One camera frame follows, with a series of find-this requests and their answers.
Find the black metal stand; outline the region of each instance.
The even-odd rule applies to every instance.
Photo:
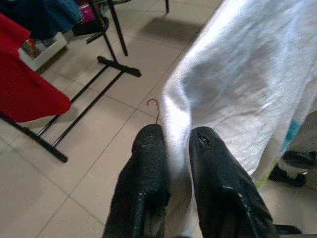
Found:
[[[108,60],[102,56],[98,56],[98,62],[104,64],[105,66],[83,87],[82,90],[80,90],[74,98],[72,98],[70,101],[71,103],[75,102],[89,87],[90,85],[95,82],[99,76],[109,67],[116,68],[120,70],[118,75],[98,94],[98,96],[84,109],[84,111],[73,121],[73,123],[58,137],[56,141],[53,142],[53,144],[47,143],[45,140],[41,138],[41,136],[56,122],[56,120],[60,116],[55,116],[53,119],[51,119],[41,130],[39,133],[35,134],[33,131],[31,131],[27,127],[20,126],[13,120],[11,120],[9,117],[4,115],[3,113],[0,112],[0,118],[10,124],[11,126],[15,127],[16,129],[20,130],[24,134],[28,135],[30,138],[35,140],[37,143],[39,143],[41,146],[43,146],[47,151],[49,151],[51,154],[53,154],[56,158],[58,158],[60,161],[66,163],[67,162],[67,157],[63,155],[60,151],[58,151],[55,147],[65,138],[65,136],[71,131],[71,129],[78,123],[78,121],[97,103],[97,101],[111,88],[111,86],[124,74],[128,73],[136,77],[140,77],[141,73],[138,69],[136,68],[131,68],[122,64],[119,64],[117,61],[115,54],[113,52],[113,49],[109,43],[108,37],[106,36],[106,30],[107,27],[104,27],[107,25],[107,22],[105,22],[105,19],[100,19],[98,17],[98,13],[95,9],[95,6],[93,5],[92,1],[89,1],[92,10],[95,15],[95,19],[98,19],[99,26],[100,26],[100,33],[97,33],[93,37],[89,38],[87,40],[87,44],[94,41],[98,37],[103,36],[105,39],[105,42],[109,48],[109,51],[112,55],[113,60]]]

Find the red fabric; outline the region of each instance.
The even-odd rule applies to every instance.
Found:
[[[30,32],[0,13],[0,112],[17,122],[60,115],[69,99],[19,59]]]

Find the tile floor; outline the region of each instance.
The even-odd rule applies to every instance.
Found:
[[[122,54],[113,23],[108,36],[118,60],[139,68],[141,78],[124,75],[58,146],[66,164],[0,121],[0,238],[99,238],[118,173],[136,133],[155,122],[162,86],[221,0],[132,0],[116,7],[129,56]],[[76,37],[43,77],[68,97],[78,92],[109,57],[99,38],[85,45]],[[117,74],[112,69],[91,86],[45,135],[52,142]],[[34,131],[50,118],[25,123]],[[317,233],[317,191],[269,182],[262,191],[277,223]],[[193,238],[201,237],[196,225]]]

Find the white fabric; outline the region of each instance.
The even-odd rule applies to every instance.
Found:
[[[299,128],[316,97],[316,12],[316,0],[223,2],[162,93],[172,200],[180,204],[180,197],[191,196],[190,189],[184,193],[190,188],[184,178],[189,176],[188,138],[195,127],[213,128],[254,181],[287,148],[291,122]],[[193,200],[190,209],[188,204],[177,207],[187,211],[174,228],[186,224],[187,230],[179,229],[183,235],[190,234],[193,224]],[[170,207],[169,213],[177,210]]]

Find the blue clothing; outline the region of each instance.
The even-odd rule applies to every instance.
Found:
[[[0,1],[0,12],[31,31],[33,38],[40,40],[70,30],[83,18],[74,0]]]

